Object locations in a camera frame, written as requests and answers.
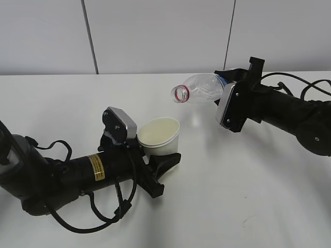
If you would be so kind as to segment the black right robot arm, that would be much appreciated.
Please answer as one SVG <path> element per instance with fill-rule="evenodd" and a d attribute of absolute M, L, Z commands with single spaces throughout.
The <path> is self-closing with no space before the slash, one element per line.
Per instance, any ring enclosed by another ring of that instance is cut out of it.
<path fill-rule="evenodd" d="M 216 119 L 220 126 L 234 133 L 242 130 L 247 119 L 266 122 L 296 137 L 310 152 L 330 156 L 330 101 L 306 101 L 306 92 L 317 82 L 299 81 L 307 86 L 299 98 L 284 84 L 277 87 L 261 83 L 265 61 L 249 59 L 249 69 L 216 71 L 226 81 L 222 96 L 216 100 Z"/>

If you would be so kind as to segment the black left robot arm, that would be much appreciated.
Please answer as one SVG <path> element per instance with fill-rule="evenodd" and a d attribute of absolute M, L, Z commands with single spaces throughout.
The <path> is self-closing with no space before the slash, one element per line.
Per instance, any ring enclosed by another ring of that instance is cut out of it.
<path fill-rule="evenodd" d="M 145 162 L 133 121 L 112 117 L 103 124 L 97 153 L 74 159 L 68 152 L 64 160 L 43 157 L 34 139 L 13 135 L 1 125 L 1 187 L 33 216 L 48 215 L 82 195 L 93 199 L 95 191 L 113 185 L 118 198 L 115 215 L 122 217 L 133 199 L 122 195 L 120 183 L 127 180 L 133 191 L 141 187 L 152 198 L 161 196 L 159 178 L 180 162 L 180 153 L 152 155 Z"/>

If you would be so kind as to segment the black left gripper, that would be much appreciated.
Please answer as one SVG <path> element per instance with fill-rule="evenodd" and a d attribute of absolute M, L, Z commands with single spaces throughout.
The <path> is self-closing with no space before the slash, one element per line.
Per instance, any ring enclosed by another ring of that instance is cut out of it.
<path fill-rule="evenodd" d="M 164 185 L 158 182 L 158 179 L 179 164 L 181 160 L 180 153 L 173 153 L 162 156 L 151 155 L 148 163 L 145 163 L 143 157 L 146 156 L 146 153 L 136 137 L 124 142 L 117 142 L 110 137 L 103 136 L 100 139 L 98 151 L 122 151 L 124 157 L 132 165 L 134 183 L 146 191 L 151 198 L 163 195 Z"/>

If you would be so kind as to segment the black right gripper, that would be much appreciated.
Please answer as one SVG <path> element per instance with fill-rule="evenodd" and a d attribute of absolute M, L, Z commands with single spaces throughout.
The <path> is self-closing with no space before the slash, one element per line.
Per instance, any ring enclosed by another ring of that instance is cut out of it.
<path fill-rule="evenodd" d="M 240 97 L 239 109 L 244 119 L 255 122 L 273 123 L 273 90 L 261 84 L 265 60 L 251 57 L 249 69 L 215 70 L 214 73 L 230 82 L 240 82 L 243 96 Z"/>

